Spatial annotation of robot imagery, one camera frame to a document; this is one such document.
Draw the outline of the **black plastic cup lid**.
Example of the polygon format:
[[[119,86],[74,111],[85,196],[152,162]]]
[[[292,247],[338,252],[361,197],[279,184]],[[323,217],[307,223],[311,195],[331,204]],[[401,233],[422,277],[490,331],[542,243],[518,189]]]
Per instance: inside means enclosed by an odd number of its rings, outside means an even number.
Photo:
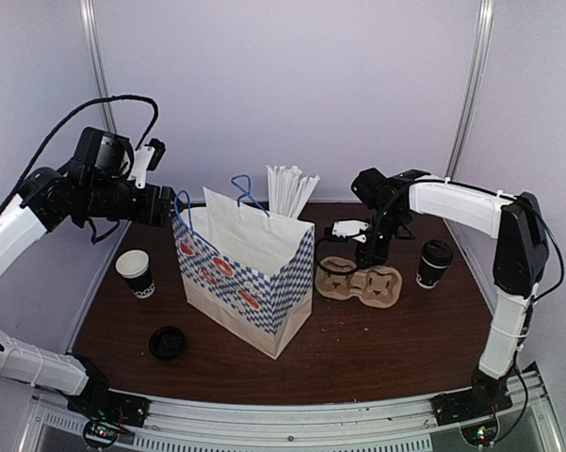
[[[450,266],[453,261],[453,250],[447,243],[437,239],[426,242],[421,255],[431,266]]]

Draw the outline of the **black paper cups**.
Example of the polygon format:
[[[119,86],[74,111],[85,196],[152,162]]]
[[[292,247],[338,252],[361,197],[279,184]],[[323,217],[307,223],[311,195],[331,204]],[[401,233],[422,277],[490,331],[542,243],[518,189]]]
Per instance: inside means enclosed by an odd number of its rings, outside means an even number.
[[[144,250],[129,250],[116,261],[117,273],[138,299],[150,297],[155,290],[149,254]]]

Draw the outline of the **black paper coffee cup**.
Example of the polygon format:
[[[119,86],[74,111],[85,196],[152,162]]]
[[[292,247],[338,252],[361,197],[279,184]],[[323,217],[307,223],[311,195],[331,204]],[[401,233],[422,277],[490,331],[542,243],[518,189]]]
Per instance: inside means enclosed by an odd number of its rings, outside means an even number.
[[[435,288],[449,266],[450,263],[433,263],[422,256],[416,272],[416,283],[424,289]]]

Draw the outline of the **brown cardboard cup carrier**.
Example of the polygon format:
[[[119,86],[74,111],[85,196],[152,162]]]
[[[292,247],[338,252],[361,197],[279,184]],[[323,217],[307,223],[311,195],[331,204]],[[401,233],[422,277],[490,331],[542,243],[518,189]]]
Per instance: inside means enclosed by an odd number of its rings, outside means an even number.
[[[392,266],[372,266],[358,269],[349,259],[329,256],[317,266],[315,289],[326,299],[348,301],[358,299],[361,304],[377,309],[388,309],[399,300],[403,279]]]

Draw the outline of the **blue checkered paper bag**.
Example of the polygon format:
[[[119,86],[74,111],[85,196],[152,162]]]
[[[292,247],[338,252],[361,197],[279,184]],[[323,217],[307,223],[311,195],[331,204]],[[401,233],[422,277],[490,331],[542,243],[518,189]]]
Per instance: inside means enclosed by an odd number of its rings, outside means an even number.
[[[268,211],[239,188],[174,198],[172,230],[187,302],[277,359],[312,313],[315,225]]]

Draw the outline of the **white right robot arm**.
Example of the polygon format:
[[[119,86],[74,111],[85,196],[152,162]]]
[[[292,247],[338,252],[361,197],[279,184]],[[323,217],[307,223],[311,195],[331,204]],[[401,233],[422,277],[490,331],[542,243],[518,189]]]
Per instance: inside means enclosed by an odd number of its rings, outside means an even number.
[[[356,250],[359,267],[386,261],[390,242],[413,214],[441,218],[485,234],[494,242],[492,323],[472,374],[464,408],[483,415],[500,399],[506,378],[527,336],[537,291],[549,259],[550,234],[535,195],[510,195],[411,169],[385,176],[361,171],[350,185],[373,213],[365,241]]]

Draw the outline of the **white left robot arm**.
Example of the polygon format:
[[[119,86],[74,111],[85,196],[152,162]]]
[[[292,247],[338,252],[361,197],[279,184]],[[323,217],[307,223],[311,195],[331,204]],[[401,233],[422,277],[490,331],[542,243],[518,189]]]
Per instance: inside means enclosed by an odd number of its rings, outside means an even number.
[[[83,223],[95,218],[128,220],[162,227],[174,205],[169,186],[126,181],[82,187],[54,169],[38,169],[16,189],[0,214],[0,280],[67,218]],[[0,378],[78,396],[97,418],[107,418],[117,408],[115,395],[105,388],[106,376],[91,360],[49,351],[2,330]]]

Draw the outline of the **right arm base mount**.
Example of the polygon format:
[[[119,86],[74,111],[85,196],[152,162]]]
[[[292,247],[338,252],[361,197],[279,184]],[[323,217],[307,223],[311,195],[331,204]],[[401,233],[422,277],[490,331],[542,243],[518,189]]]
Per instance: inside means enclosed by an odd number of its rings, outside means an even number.
[[[472,389],[442,393],[433,397],[430,403],[439,427],[457,424],[466,443],[480,448],[491,445],[500,437],[498,414],[513,406],[508,393],[490,403],[480,404]]]

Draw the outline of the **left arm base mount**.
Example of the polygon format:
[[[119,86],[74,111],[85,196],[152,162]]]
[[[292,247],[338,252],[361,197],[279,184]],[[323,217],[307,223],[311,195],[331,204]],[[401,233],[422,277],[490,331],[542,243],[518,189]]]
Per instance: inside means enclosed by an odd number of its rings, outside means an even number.
[[[142,428],[150,408],[150,400],[106,390],[98,395],[61,395],[67,400],[67,409],[83,415],[87,422],[82,428],[82,439],[94,450],[105,450],[118,440],[131,440],[131,428]]]

